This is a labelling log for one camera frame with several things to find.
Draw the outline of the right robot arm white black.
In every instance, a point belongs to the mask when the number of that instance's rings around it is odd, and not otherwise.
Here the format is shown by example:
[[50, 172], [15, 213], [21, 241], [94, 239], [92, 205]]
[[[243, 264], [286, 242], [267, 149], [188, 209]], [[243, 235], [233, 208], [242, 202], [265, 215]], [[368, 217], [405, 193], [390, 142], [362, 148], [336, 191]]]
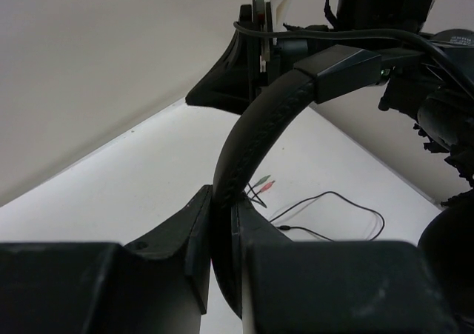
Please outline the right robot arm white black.
[[277, 22], [276, 5], [241, 6], [232, 40], [186, 102], [242, 114], [282, 75], [316, 79], [321, 104], [364, 87], [388, 85], [390, 105], [438, 88], [473, 98], [473, 34], [422, 31], [435, 0], [338, 0], [326, 24]]

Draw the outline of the black headphones with cable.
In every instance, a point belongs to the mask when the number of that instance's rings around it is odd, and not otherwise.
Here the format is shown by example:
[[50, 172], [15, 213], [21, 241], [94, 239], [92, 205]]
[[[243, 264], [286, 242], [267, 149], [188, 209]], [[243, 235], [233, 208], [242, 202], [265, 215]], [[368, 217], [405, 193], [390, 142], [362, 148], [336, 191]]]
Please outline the black headphones with cable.
[[[388, 93], [381, 98], [381, 110], [397, 110], [413, 119], [428, 138], [431, 153], [443, 153], [460, 177], [473, 180], [473, 33], [446, 30], [419, 35], [403, 30], [365, 30], [347, 33], [319, 33], [303, 30], [295, 37], [309, 39], [392, 38], [418, 47], [428, 58], [430, 71], [441, 80], [438, 88], [423, 98]], [[280, 75], [241, 114], [218, 159], [213, 178], [216, 240], [221, 249], [214, 255], [220, 289], [230, 305], [235, 271], [230, 240], [230, 210], [242, 197], [244, 187], [287, 126], [309, 104], [323, 104], [326, 92], [320, 80], [328, 80], [334, 66], [344, 69], [367, 64], [375, 81], [381, 75], [382, 57], [377, 52], [335, 45], [296, 62]]]

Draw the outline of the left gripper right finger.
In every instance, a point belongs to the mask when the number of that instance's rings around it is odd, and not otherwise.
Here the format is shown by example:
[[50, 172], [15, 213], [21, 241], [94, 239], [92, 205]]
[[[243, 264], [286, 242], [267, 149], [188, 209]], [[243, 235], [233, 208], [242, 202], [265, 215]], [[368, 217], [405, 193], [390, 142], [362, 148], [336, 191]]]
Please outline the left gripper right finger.
[[457, 333], [423, 253], [404, 241], [293, 241], [247, 200], [231, 207], [246, 333]]

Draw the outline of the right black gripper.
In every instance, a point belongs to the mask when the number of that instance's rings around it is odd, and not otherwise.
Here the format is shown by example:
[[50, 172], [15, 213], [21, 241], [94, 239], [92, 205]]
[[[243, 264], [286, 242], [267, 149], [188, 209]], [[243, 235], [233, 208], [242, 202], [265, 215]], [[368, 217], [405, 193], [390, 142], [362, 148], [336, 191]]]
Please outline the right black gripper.
[[[327, 25], [310, 25], [303, 31], [319, 33], [347, 33], [365, 30], [403, 30], [420, 33], [434, 0], [339, 0], [333, 12], [324, 4]], [[194, 107], [211, 107], [224, 112], [242, 114], [250, 102], [280, 75], [308, 56], [313, 56], [335, 45], [357, 47], [381, 55], [381, 75], [374, 75], [367, 64], [351, 65], [344, 69], [334, 66], [328, 80], [320, 80], [326, 92], [319, 100], [329, 101], [363, 87], [388, 84], [388, 93], [423, 98], [438, 88], [441, 80], [430, 71], [428, 58], [418, 47], [392, 38], [309, 39], [295, 37], [299, 26], [284, 25], [289, 38], [277, 39], [270, 45], [267, 72], [259, 73], [256, 61], [262, 49], [261, 39], [235, 33], [223, 55], [210, 71], [187, 94], [185, 101]]]

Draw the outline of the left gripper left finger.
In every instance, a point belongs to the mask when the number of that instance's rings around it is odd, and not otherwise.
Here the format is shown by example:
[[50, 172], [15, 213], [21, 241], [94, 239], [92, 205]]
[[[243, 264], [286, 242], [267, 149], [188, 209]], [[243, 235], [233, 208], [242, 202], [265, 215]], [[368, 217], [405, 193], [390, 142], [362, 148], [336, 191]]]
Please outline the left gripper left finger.
[[198, 333], [210, 283], [211, 189], [148, 233], [1, 245], [3, 333]]

